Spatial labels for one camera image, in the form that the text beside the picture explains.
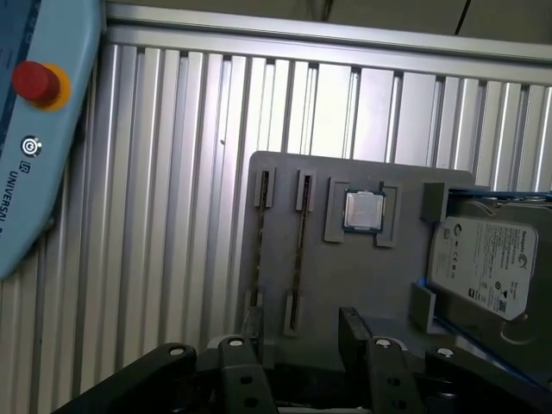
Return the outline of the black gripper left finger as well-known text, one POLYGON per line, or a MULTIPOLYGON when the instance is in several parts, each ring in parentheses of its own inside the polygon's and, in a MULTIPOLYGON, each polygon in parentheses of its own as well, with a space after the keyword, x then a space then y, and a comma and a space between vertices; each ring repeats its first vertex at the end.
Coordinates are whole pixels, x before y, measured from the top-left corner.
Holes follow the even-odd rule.
POLYGON ((275 413, 260 363, 263 310, 247 309, 241 333, 198 352, 169 342, 58 408, 59 413, 275 413))

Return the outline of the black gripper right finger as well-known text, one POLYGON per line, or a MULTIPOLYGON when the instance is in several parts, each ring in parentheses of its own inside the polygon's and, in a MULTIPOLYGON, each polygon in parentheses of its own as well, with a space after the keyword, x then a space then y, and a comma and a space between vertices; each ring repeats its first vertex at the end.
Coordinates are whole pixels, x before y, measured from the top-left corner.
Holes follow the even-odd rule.
POLYGON ((549 413, 551 394, 457 347, 422 357, 340 309, 340 356, 372 413, 549 413))

